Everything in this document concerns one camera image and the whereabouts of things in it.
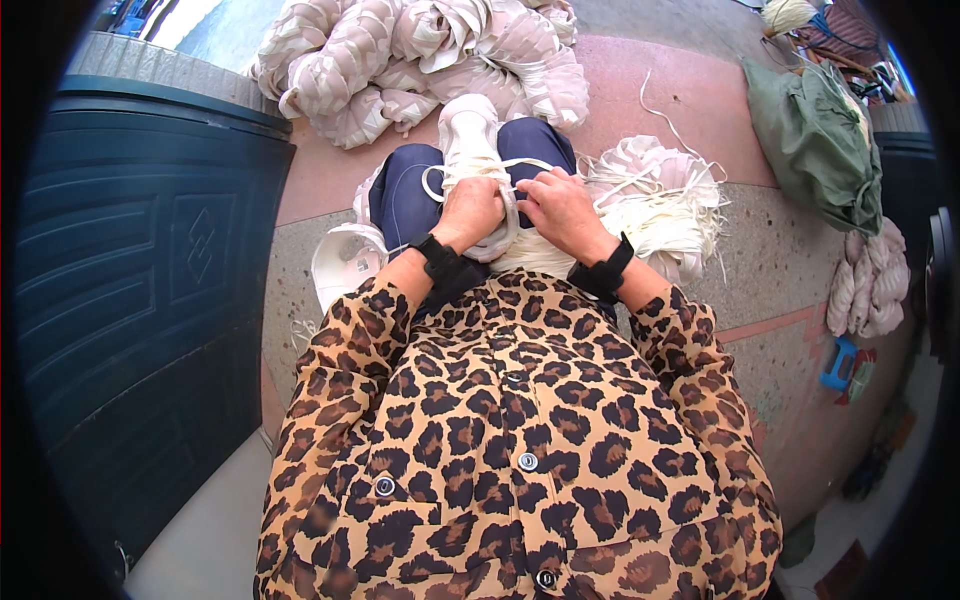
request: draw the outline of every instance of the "wristband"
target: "wristband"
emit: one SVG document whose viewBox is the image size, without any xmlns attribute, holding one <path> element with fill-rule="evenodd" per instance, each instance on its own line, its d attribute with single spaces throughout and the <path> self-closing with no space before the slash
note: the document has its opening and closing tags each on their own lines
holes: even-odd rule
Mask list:
<svg viewBox="0 0 960 600">
<path fill-rule="evenodd" d="M 460 298 L 466 290 L 479 285 L 483 277 L 465 258 L 449 246 L 442 246 L 433 233 L 414 236 L 410 248 L 426 257 L 423 270 L 433 279 L 433 289 L 423 299 L 427 308 L 439 308 Z"/>
<path fill-rule="evenodd" d="M 598 261 L 592 267 L 588 267 L 582 262 L 577 262 L 570 269 L 566 279 L 581 290 L 593 294 L 598 299 L 616 304 L 620 298 L 616 295 L 616 290 L 623 285 L 623 270 L 630 264 L 630 259 L 634 257 L 634 247 L 631 246 L 627 234 L 620 233 L 620 245 L 616 247 L 613 254 L 607 260 Z"/>
</svg>

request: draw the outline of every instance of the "left hand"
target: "left hand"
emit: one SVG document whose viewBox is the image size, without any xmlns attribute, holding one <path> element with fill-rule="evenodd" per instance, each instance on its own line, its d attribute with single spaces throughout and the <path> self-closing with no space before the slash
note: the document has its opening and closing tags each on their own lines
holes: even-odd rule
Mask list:
<svg viewBox="0 0 960 600">
<path fill-rule="evenodd" d="M 475 246 L 503 221 L 500 185 L 489 177 L 460 180 L 450 190 L 440 222 L 430 230 L 437 241 L 458 254 Z"/>
</svg>

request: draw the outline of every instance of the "dark blue door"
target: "dark blue door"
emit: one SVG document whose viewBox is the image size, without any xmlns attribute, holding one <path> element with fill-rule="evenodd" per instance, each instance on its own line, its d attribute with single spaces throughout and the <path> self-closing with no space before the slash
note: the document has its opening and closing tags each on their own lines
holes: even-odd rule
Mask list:
<svg viewBox="0 0 960 600">
<path fill-rule="evenodd" d="M 260 423 L 289 124 L 67 78 L 22 203 L 15 314 L 36 427 L 118 576 Z"/>
</svg>

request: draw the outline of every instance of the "hand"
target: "hand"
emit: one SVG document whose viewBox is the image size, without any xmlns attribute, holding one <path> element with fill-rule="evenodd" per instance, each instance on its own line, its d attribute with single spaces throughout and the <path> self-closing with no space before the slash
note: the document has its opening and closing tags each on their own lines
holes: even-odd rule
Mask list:
<svg viewBox="0 0 960 600">
<path fill-rule="evenodd" d="M 500 184 L 489 177 L 460 180 L 446 198 L 440 222 L 430 232 L 458 254 L 475 246 L 503 221 Z"/>
<path fill-rule="evenodd" d="M 588 267 L 607 260 L 620 240 L 600 223 L 583 180 L 560 167 L 520 180 L 516 189 L 527 199 L 516 203 L 548 242 Z"/>
</svg>

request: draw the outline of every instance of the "green sack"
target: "green sack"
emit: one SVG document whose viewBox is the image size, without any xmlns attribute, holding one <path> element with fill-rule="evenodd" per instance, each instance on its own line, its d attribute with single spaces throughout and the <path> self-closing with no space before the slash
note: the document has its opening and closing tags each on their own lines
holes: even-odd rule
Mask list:
<svg viewBox="0 0 960 600">
<path fill-rule="evenodd" d="M 860 130 L 866 109 L 843 100 L 852 95 L 840 72 L 825 61 L 778 75 L 750 59 L 743 70 L 754 131 L 783 194 L 841 231 L 879 234 L 880 155 L 873 127 L 869 148 Z"/>
</svg>

